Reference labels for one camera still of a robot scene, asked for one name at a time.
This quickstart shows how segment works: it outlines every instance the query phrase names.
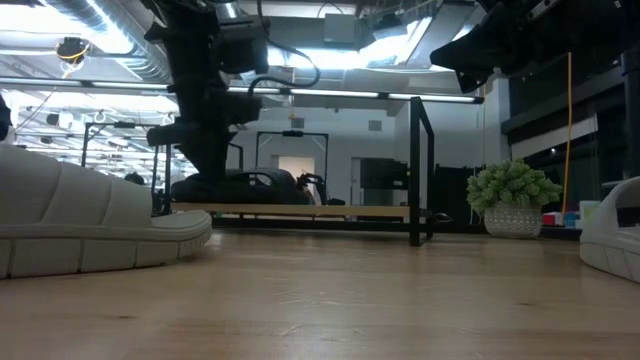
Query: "black cable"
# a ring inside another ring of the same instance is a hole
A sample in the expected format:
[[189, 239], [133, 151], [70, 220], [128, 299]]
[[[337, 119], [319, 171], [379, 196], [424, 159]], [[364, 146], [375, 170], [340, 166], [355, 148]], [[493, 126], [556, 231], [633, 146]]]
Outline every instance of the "black cable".
[[258, 78], [255, 78], [251, 82], [251, 84], [249, 85], [249, 90], [248, 90], [249, 97], [253, 96], [253, 92], [254, 92], [256, 86], [259, 83], [263, 82], [263, 81], [273, 81], [273, 82], [276, 82], [278, 84], [282, 84], [282, 85], [285, 85], [285, 86], [298, 87], [298, 88], [310, 88], [310, 87], [313, 87], [314, 85], [316, 85], [320, 81], [320, 76], [321, 76], [320, 69], [316, 66], [316, 64], [313, 63], [313, 60], [311, 60], [311, 58], [307, 54], [303, 53], [302, 51], [300, 51], [300, 50], [298, 50], [298, 49], [296, 49], [294, 47], [287, 46], [287, 45], [282, 45], [282, 44], [279, 44], [279, 43], [271, 40], [269, 38], [269, 29], [267, 27], [266, 22], [264, 21], [264, 15], [262, 14], [262, 0], [257, 0], [256, 5], [258, 7], [258, 18], [260, 19], [260, 25], [262, 25], [262, 29], [265, 32], [266, 42], [268, 44], [270, 44], [271, 46], [275, 47], [275, 48], [278, 48], [280, 50], [289, 52], [291, 54], [296, 54], [298, 56], [301, 56], [301, 57], [307, 59], [309, 61], [309, 63], [311, 63], [311, 65], [313, 66], [313, 69], [315, 70], [315, 76], [314, 76], [313, 80], [311, 80], [308, 83], [293, 83], [293, 82], [290, 82], [290, 81], [278, 79], [278, 78], [273, 77], [273, 76], [260, 76]]
[[322, 11], [322, 9], [324, 9], [325, 6], [327, 5], [331, 5], [334, 8], [338, 9], [338, 11], [340, 11], [340, 14], [344, 14], [344, 11], [342, 11], [342, 9], [340, 9], [340, 7], [338, 5], [336, 5], [336, 3], [327, 1], [324, 4], [322, 4], [322, 6], [320, 6], [320, 9], [318, 9], [318, 14], [316, 15], [316, 17], [320, 17], [320, 12]]

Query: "fluorescent light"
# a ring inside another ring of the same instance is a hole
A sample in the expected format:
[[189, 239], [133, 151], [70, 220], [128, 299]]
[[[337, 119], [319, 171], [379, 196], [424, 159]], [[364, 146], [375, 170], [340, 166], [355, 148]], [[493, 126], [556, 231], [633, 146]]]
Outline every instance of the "fluorescent light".
[[92, 81], [93, 86], [114, 88], [114, 89], [129, 89], [129, 90], [167, 90], [167, 84], [145, 84], [145, 83], [125, 83], [125, 82], [111, 82], [111, 81]]
[[1, 84], [11, 85], [34, 85], [34, 86], [70, 86], [81, 87], [82, 82], [78, 80], [62, 80], [62, 79], [36, 79], [36, 78], [20, 78], [10, 76], [0, 76]]
[[429, 68], [430, 71], [436, 71], [436, 72], [442, 72], [442, 71], [453, 71], [451, 69], [447, 69], [445, 67], [442, 66], [438, 66], [438, 65], [431, 65], [431, 67]]
[[[317, 67], [324, 70], [348, 70], [367, 66], [367, 61], [356, 51], [328, 49], [300, 49], [300, 51], [311, 58]], [[291, 55], [288, 65], [298, 69], [313, 68], [309, 60], [296, 54]]]
[[[229, 89], [227, 89], [228, 92], [232, 92], [232, 93], [247, 93], [249, 92], [249, 88], [248, 87], [240, 87], [240, 86], [232, 86]], [[261, 87], [257, 87], [255, 89], [253, 89], [253, 93], [254, 94], [280, 94], [280, 89], [278, 88], [261, 88]]]
[[409, 40], [407, 40], [407, 43], [404, 46], [404, 49], [402, 49], [402, 51], [398, 53], [398, 57], [396, 58], [395, 63], [396, 65], [406, 63], [407, 60], [409, 60], [409, 56], [411, 56], [413, 51], [416, 49], [416, 46], [418, 46], [420, 40], [422, 40], [422, 37], [427, 32], [427, 29], [429, 29], [429, 25], [431, 25], [432, 20], [432, 17], [424, 18], [420, 20], [420, 22], [415, 26], [415, 29], [413, 30], [413, 32], [411, 32]]
[[372, 98], [378, 97], [378, 93], [366, 91], [338, 91], [338, 90], [316, 90], [316, 89], [291, 89], [292, 95], [317, 95], [317, 96], [344, 96]]
[[421, 94], [389, 94], [390, 100], [410, 100], [413, 97], [419, 97], [422, 101], [433, 102], [453, 102], [453, 103], [474, 103], [476, 98], [468, 96], [449, 96], [449, 95], [421, 95]]
[[473, 30], [473, 25], [465, 25], [462, 27], [462, 29], [460, 30], [460, 32], [458, 32], [458, 34], [456, 34], [456, 36], [453, 37], [453, 40], [451, 41], [456, 41], [458, 39], [460, 39], [461, 37], [467, 35], [471, 30]]

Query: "red object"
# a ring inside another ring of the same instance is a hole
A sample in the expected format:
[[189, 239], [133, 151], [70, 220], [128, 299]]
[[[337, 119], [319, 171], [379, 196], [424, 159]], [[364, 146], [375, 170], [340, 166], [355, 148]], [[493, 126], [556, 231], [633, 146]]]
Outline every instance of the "red object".
[[542, 215], [542, 225], [547, 225], [547, 226], [556, 225], [556, 215], [555, 214]]

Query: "yellow cable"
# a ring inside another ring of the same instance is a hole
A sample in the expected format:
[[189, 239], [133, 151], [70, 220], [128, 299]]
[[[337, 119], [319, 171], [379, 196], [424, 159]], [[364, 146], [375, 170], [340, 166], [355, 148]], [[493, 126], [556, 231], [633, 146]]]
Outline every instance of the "yellow cable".
[[84, 48], [84, 50], [80, 51], [77, 54], [74, 55], [69, 55], [69, 56], [62, 56], [62, 55], [58, 55], [58, 58], [62, 59], [62, 60], [71, 60], [71, 59], [75, 59], [75, 58], [79, 58], [80, 56], [84, 55], [87, 53], [87, 51], [89, 51], [89, 46], [91, 46], [91, 44], [87, 44], [87, 46]]
[[565, 214], [567, 213], [567, 195], [569, 193], [569, 157], [571, 155], [571, 126], [573, 124], [573, 64], [572, 54], [567, 57], [567, 99], [569, 101], [567, 109], [569, 111], [569, 127], [567, 131], [567, 154], [564, 159], [564, 194], [562, 196], [562, 224], [564, 225]]

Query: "wooden table surface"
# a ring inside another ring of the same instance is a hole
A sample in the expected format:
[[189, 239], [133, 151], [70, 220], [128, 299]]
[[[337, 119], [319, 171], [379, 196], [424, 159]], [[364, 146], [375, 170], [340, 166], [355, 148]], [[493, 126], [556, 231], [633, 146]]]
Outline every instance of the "wooden table surface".
[[640, 285], [578, 249], [217, 234], [172, 266], [0, 281], [0, 359], [640, 359]]

